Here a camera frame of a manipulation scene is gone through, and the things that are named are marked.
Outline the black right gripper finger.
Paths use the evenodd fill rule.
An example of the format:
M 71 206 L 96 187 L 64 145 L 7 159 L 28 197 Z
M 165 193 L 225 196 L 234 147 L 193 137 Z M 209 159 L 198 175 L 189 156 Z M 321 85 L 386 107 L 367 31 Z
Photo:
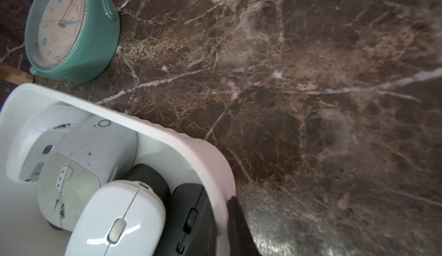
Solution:
M 228 235 L 231 256 L 260 256 L 237 197 L 227 202 Z

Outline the glossy white mouse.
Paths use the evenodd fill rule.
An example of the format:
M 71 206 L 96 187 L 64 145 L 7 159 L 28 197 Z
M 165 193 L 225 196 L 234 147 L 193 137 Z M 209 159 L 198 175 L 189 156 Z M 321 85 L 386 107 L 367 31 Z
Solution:
M 165 205 L 150 186 L 139 181 L 112 181 L 88 201 L 65 254 L 152 256 L 165 221 Z

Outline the grey speckled mouse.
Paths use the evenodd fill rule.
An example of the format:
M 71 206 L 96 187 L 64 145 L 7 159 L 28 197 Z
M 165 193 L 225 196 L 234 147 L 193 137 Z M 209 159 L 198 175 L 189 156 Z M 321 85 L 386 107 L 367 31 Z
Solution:
M 67 133 L 38 181 L 38 206 L 48 224 L 73 231 L 91 197 L 131 168 L 137 150 L 136 131 L 97 115 Z

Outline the white upside-down mouse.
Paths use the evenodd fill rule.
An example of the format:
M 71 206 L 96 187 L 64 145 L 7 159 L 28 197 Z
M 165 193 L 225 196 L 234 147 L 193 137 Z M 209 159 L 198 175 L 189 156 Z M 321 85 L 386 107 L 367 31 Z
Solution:
M 6 162 L 6 175 L 22 184 L 38 182 L 41 170 L 59 142 L 92 114 L 52 105 L 33 114 L 18 131 Z

